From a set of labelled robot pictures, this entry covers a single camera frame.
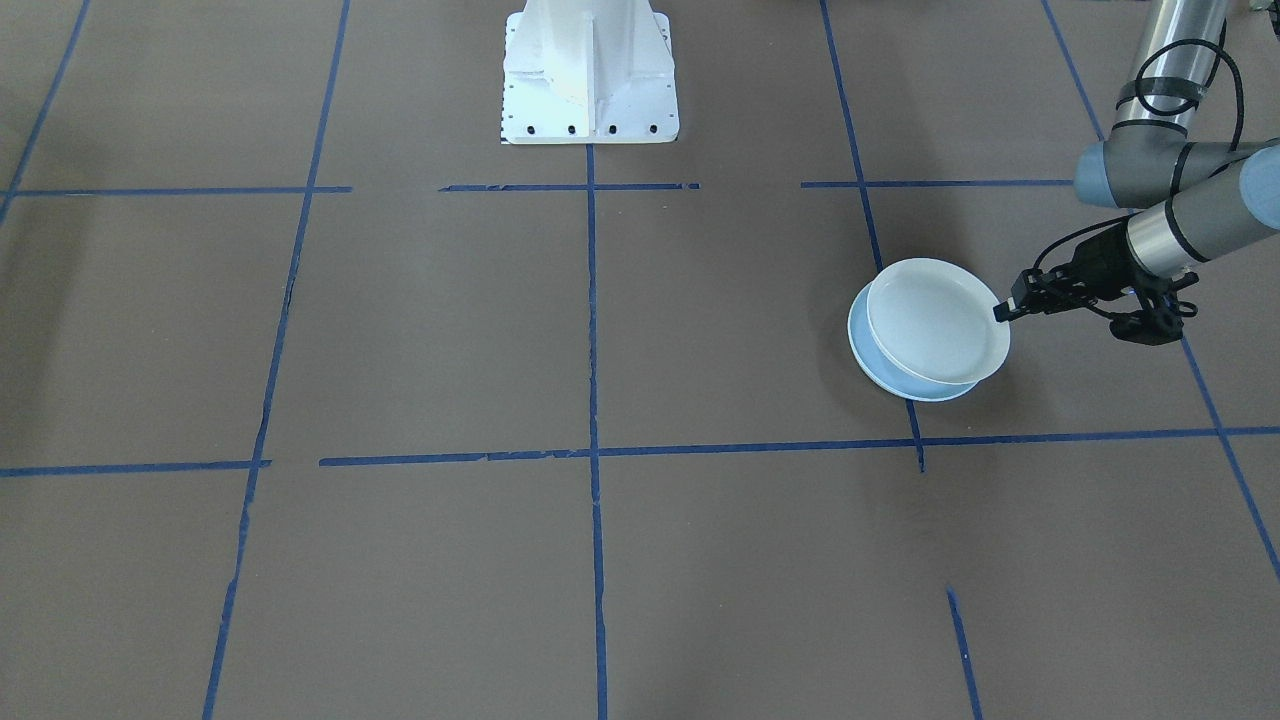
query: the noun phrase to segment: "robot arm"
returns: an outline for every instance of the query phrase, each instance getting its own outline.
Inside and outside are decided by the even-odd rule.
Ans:
[[[1238,78],[1212,42],[1224,32],[1226,5],[1152,3],[1135,79],[1121,91],[1111,137],[1085,151],[1075,182],[1085,202],[1149,209],[1050,246],[1100,231],[1076,246],[1070,263],[1047,272],[1046,250],[1019,274],[1012,297],[995,307],[997,320],[1083,307],[1110,319],[1120,340],[1172,342],[1181,338],[1183,319],[1196,314],[1194,305],[1178,300],[1179,290],[1198,281],[1190,268],[1280,231],[1280,138],[1242,145],[1238,123],[1231,142],[1187,142],[1220,56]],[[1139,310],[1096,307],[1126,293]]]

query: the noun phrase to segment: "stacked plates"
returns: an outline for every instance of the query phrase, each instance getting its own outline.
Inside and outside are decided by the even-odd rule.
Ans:
[[[849,342],[876,384],[908,400],[942,402],[973,389],[1009,355],[1000,300],[968,270],[931,258],[884,269],[849,310]]]

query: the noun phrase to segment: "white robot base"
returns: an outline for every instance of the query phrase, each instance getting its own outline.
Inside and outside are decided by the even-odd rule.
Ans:
[[[502,141],[671,142],[671,20],[648,0],[529,0],[507,19]]]

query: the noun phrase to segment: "blue tape line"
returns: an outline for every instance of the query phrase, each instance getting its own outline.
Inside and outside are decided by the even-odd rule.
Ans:
[[[81,3],[81,12],[76,15],[76,24],[72,27],[72,36],[67,41],[67,50],[63,51],[63,59],[58,63],[58,72],[54,73],[54,82],[49,86],[49,92],[45,95],[45,104],[40,106],[40,113],[36,115],[36,123],[31,128],[31,135],[27,136],[27,145],[22,149],[22,159],[18,160],[18,168],[13,173],[13,179],[9,182],[9,193],[5,195],[4,202],[0,202],[0,225],[4,224],[5,218],[9,217],[9,208],[13,205],[13,199],[22,187],[22,177],[27,174],[27,165],[31,164],[31,156],[36,151],[36,141],[40,140],[40,131],[45,127],[45,120],[49,119],[49,110],[54,106],[54,97],[58,95],[58,88],[63,86],[63,78],[67,76],[67,67],[72,61],[72,54],[76,51],[76,44],[79,42],[81,31],[84,28],[84,18],[88,15],[90,0]]]
[[[691,183],[690,190],[698,183]],[[621,182],[621,183],[594,183],[594,184],[451,184],[442,187],[439,192],[613,192],[613,191],[658,191],[658,190],[684,190],[678,182]]]
[[[352,468],[362,465],[436,465],[445,462],[503,462],[511,460],[567,460],[588,457],[590,450],[520,450],[515,452],[444,452],[436,455],[370,455],[353,457],[323,457],[321,468]]]
[[[980,437],[933,437],[924,438],[927,446],[961,447],[961,446],[988,446],[988,445],[1039,445],[1053,442],[1106,442],[1126,439],[1171,439],[1215,437],[1217,430],[1207,428],[1170,429],[1170,430],[1117,430],[1103,433],[1047,433],[1027,436],[980,436]]]
[[[451,184],[440,192],[581,192],[585,184]]]
[[[653,191],[653,190],[685,190],[685,186],[678,182],[614,182],[593,186],[596,191],[618,191],[618,190],[636,190],[636,191]]]
[[[1280,556],[1276,555],[1275,543],[1271,542],[1271,533],[1267,532],[1267,527],[1262,521],[1262,514],[1258,511],[1258,503],[1253,500],[1253,491],[1249,489],[1249,483],[1244,479],[1244,470],[1240,469],[1240,462],[1235,457],[1235,448],[1231,447],[1231,439],[1228,437],[1229,433],[1222,427],[1222,419],[1217,414],[1217,405],[1213,402],[1213,397],[1208,392],[1208,383],[1204,382],[1204,375],[1201,373],[1199,363],[1196,360],[1196,354],[1192,351],[1192,343],[1185,337],[1183,337],[1183,352],[1187,354],[1187,361],[1192,366],[1192,375],[1196,377],[1196,384],[1199,387],[1201,397],[1204,398],[1204,407],[1208,409],[1210,419],[1213,420],[1213,428],[1216,429],[1219,442],[1222,443],[1222,452],[1226,454],[1226,461],[1231,465],[1231,473],[1235,475],[1235,484],[1239,486],[1240,495],[1244,496],[1244,505],[1249,509],[1249,516],[1253,518],[1253,527],[1258,532],[1258,538],[1262,541],[1263,550],[1266,550],[1267,560],[1271,561],[1271,570],[1275,571],[1276,580],[1280,580]]]
[[[1065,179],[868,181],[867,187],[1070,187]]]
[[[1228,436],[1280,436],[1280,425],[1256,428],[1224,428]]]
[[[970,181],[806,181],[804,190],[827,188],[895,188],[895,187],[1070,187],[1066,179],[970,179]]]
[[[845,131],[849,133],[849,152],[854,159],[854,176],[858,177],[858,193],[863,201],[863,217],[867,219],[867,236],[872,242],[872,258],[876,260],[876,270],[884,269],[884,259],[881,256],[879,233],[876,232],[876,215],[872,213],[872,197],[867,191],[867,174],[863,172],[863,156],[858,149],[858,132],[854,128],[854,115],[849,109],[849,94],[845,92],[845,73],[840,68],[840,53],[836,50],[836,33],[831,28],[831,9],[827,0],[818,0],[822,8],[822,24],[827,32],[827,50],[831,54],[831,69],[836,76],[836,91],[840,94],[840,109],[845,115]],[[911,421],[913,433],[919,434],[915,423],[915,407],[910,400],[906,401],[906,415]],[[920,459],[920,468],[924,468],[924,446],[916,441],[915,452]]]
[[[598,318],[596,318],[596,273],[595,273],[595,146],[586,146],[586,269],[588,291],[586,304],[590,310],[588,323],[589,350],[588,356],[591,366],[590,380],[590,436],[591,436],[591,556],[595,578],[595,706],[596,719],[609,717],[609,673],[607,661],[607,644],[604,629],[604,530],[600,518],[600,425],[596,420],[599,410],[599,343],[598,343]]]
[[[731,455],[737,452],[803,452],[810,450],[872,450],[911,447],[909,438],[852,439],[817,442],[755,442],[736,445],[659,445],[648,447],[604,447],[602,457],[637,457],[646,455]]]
[[[1066,59],[1066,68],[1071,70],[1071,79],[1075,81],[1075,91],[1080,94],[1084,109],[1089,113],[1093,132],[1097,133],[1098,140],[1106,140],[1106,136],[1102,135],[1102,126],[1098,123],[1098,115],[1093,111],[1093,102],[1089,102],[1089,95],[1084,92],[1084,82],[1080,81],[1080,73],[1075,69],[1075,60],[1071,59],[1071,50],[1066,46],[1066,37],[1062,36],[1062,28],[1057,24],[1053,9],[1048,6],[1048,0],[1041,0],[1041,5],[1044,6],[1044,15],[1048,18],[1050,27],[1053,28],[1053,37],[1057,38],[1057,46],[1062,50],[1062,58]]]
[[[347,184],[311,188],[316,195],[346,195]],[[166,197],[175,195],[305,195],[306,187],[128,187],[100,190],[20,190],[18,197]]]
[[[1280,427],[1226,428],[1228,434],[1276,436]],[[992,445],[1041,445],[1071,442],[1117,442],[1139,439],[1178,439],[1217,437],[1213,428],[1180,428],[1167,430],[1115,430],[1098,433],[1044,433],[1025,436],[974,436],[974,437],[922,437],[928,447],[982,447]],[[820,450],[882,450],[915,447],[915,438],[812,441],[812,442],[755,442],[727,445],[653,445],[631,447],[600,447],[600,457],[641,457],[663,455],[732,455],[744,452],[805,452]],[[321,468],[358,465],[431,465],[444,462],[484,462],[509,460],[571,460],[590,457],[591,448],[579,450],[521,450],[512,452],[445,452],[434,455],[378,455],[352,457],[324,457]]]
[[[915,415],[915,402],[906,401],[906,418],[911,421],[911,442],[915,443],[915,460],[920,464],[920,474],[928,470],[924,461],[924,441],[920,438],[920,419]]]
[[[134,475],[146,473],[196,473],[202,470],[247,470],[248,460],[215,462],[142,462],[137,465],[61,465],[50,468],[0,468],[0,478],[50,478],[64,475]],[[269,460],[262,466],[270,465]]]
[[[956,644],[960,646],[960,664],[964,666],[964,683],[969,688],[969,707],[973,720],[982,720],[982,700],[978,698],[978,680],[973,674],[973,659],[969,656],[969,638],[964,632],[964,618],[960,616],[960,598],[956,591],[947,585],[947,605],[951,606],[951,624],[956,629]]]
[[[316,187],[316,176],[320,173],[320,156],[324,152],[325,132],[329,127],[329,109],[333,106],[333,91],[338,82],[338,67],[342,60],[342,45],[347,33],[347,18],[351,15],[351,0],[343,0],[342,17],[338,19],[338,33],[334,40],[333,59],[329,63],[329,79],[325,86],[324,102],[320,108],[320,123],[316,127],[315,145],[311,151],[311,169],[307,173],[307,191],[302,196],[302,210],[298,215],[298,231],[293,238],[293,255],[289,259],[289,275],[284,284],[284,300],[280,304],[280,320],[275,328],[275,346],[271,351],[271,368],[266,375],[266,391],[262,395],[262,421],[253,441],[253,457],[248,469],[248,480],[244,484],[244,503],[241,507],[239,534],[236,542],[236,570],[232,580],[227,585],[227,597],[223,601],[223,616],[218,628],[218,643],[214,648],[214,661],[209,671],[209,688],[205,693],[204,720],[212,720],[214,705],[218,701],[218,683],[221,679],[223,660],[227,656],[227,638],[230,633],[232,612],[236,609],[236,591],[239,587],[241,569],[244,565],[244,544],[248,539],[250,506],[257,492],[259,470],[262,468],[262,450],[266,446],[266,430],[271,423],[271,404],[275,398],[275,384],[280,374],[280,357],[284,355],[284,336],[289,327],[289,305],[293,302],[293,287],[298,277],[298,266],[302,261],[302,243],[307,233],[307,223],[311,215],[312,190]]]

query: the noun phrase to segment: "black cable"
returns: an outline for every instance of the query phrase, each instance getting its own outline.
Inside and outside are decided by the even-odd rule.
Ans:
[[[1147,60],[1142,64],[1142,67],[1138,68],[1138,77],[1134,79],[1134,88],[1138,91],[1137,100],[1143,106],[1144,110],[1147,110],[1152,115],[1157,115],[1161,118],[1171,118],[1174,115],[1180,115],[1197,105],[1194,100],[1188,100],[1187,102],[1183,102],[1181,105],[1171,110],[1160,110],[1155,108],[1151,102],[1148,102],[1147,96],[1143,95],[1143,92],[1140,91],[1142,88],[1140,83],[1143,76],[1147,73],[1147,69],[1156,60],[1160,59],[1161,55],[1169,53],[1170,50],[1175,50],[1178,47],[1187,47],[1190,45],[1210,50],[1220,60],[1226,63],[1226,68],[1231,70],[1231,81],[1235,86],[1235,132],[1231,133],[1230,152],[1235,152],[1240,147],[1240,136],[1244,135],[1244,81],[1240,78],[1240,67],[1235,64],[1235,59],[1231,58],[1231,55],[1226,50],[1224,50],[1220,45],[1210,42],[1207,40],[1201,40],[1198,37],[1188,37],[1184,40],[1170,42],[1169,45],[1161,47],[1160,50],[1153,53],[1151,58],[1147,58]]]
[[[1071,242],[1073,240],[1080,237],[1082,234],[1084,234],[1087,232],[1098,231],[1098,229],[1102,229],[1102,228],[1106,228],[1106,227],[1110,227],[1110,225],[1117,225],[1117,224],[1120,224],[1120,223],[1123,223],[1123,222],[1125,222],[1128,219],[1129,219],[1129,215],[1120,215],[1119,218],[1111,218],[1110,220],[1103,220],[1101,223],[1089,225],[1089,227],[1087,227],[1084,229],[1075,231],[1071,234],[1064,237],[1062,240],[1056,240],[1056,241],[1051,242],[1050,246],[1046,247],[1039,254],[1039,256],[1036,258],[1036,264],[1032,265],[1032,268],[1036,269],[1036,270],[1041,269],[1041,265],[1044,263],[1044,258],[1048,258],[1050,252],[1057,250],[1059,247],[1066,245],[1068,242]]]
[[[1222,32],[1217,36],[1217,46],[1224,51],[1226,50],[1226,19],[1222,19]],[[1213,55],[1213,67],[1208,70],[1208,79],[1204,81],[1204,87],[1212,87],[1213,79],[1217,77],[1217,67],[1222,64],[1222,58]]]
[[[1041,287],[1043,287],[1046,291],[1048,291],[1050,295],[1057,297],[1059,300],[1062,300],[1065,302],[1070,302],[1071,305],[1075,305],[1076,307],[1079,307],[1082,310],[1088,310],[1089,313],[1093,313],[1094,315],[1098,315],[1101,318],[1106,318],[1108,320],[1115,320],[1116,318],[1124,318],[1125,316],[1124,313],[1107,313],[1106,310],[1100,310],[1098,307],[1094,307],[1093,302],[1087,302],[1084,300],[1080,300],[1079,297],[1068,295],[1068,293],[1062,292],[1061,290],[1057,290],[1053,286],[1044,284],[1044,286],[1041,286]]]

